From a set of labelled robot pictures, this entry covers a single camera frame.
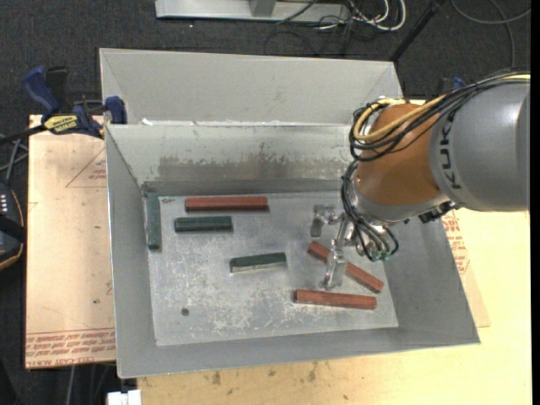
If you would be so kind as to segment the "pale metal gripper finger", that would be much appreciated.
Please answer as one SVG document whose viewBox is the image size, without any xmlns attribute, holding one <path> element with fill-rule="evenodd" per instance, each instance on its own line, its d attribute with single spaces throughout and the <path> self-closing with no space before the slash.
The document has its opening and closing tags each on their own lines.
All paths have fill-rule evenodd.
<svg viewBox="0 0 540 405">
<path fill-rule="evenodd" d="M 325 289 L 333 289 L 341 286 L 346 273 L 347 264 L 348 262 L 341 249 L 331 250 L 327 258 L 327 270 L 322 286 Z"/>
<path fill-rule="evenodd" d="M 325 224 L 338 222 L 337 210 L 331 204 L 316 204 L 313 208 L 313 219 L 310 226 L 310 236 L 320 237 Z"/>
</svg>

